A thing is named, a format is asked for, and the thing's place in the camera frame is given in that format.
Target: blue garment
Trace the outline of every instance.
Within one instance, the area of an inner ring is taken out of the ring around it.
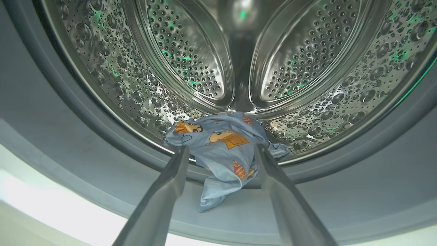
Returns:
[[[275,158],[290,154],[283,144],[271,144],[262,126],[242,112],[219,113],[194,121],[175,123],[166,134],[173,146],[188,145],[196,164],[211,170],[204,183],[199,211],[220,205],[258,173],[256,144],[269,145]]]

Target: crumpled fabric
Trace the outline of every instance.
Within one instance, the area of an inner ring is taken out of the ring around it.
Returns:
[[[177,122],[167,131],[169,144],[187,145],[196,164],[212,174],[205,180],[199,211],[220,205],[227,195],[240,190],[258,174],[255,145],[268,145],[274,158],[290,154],[283,144],[272,144],[262,126],[243,112],[224,112]]]

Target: washing machine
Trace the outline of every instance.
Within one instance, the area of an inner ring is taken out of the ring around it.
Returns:
[[[177,121],[243,111],[340,245],[437,223],[437,1],[3,0],[0,141],[129,218]],[[169,232],[282,245],[252,182],[199,213],[190,159]]]

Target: stainless steel drum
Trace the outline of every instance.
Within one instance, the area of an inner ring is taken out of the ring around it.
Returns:
[[[176,121],[257,118],[294,164],[396,107],[434,63],[436,0],[42,0],[102,108],[172,153]]]

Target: embossed drum dimple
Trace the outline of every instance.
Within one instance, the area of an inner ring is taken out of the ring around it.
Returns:
[[[41,0],[90,95],[167,153],[171,124],[244,109],[293,164],[357,136],[437,49],[437,0]]]

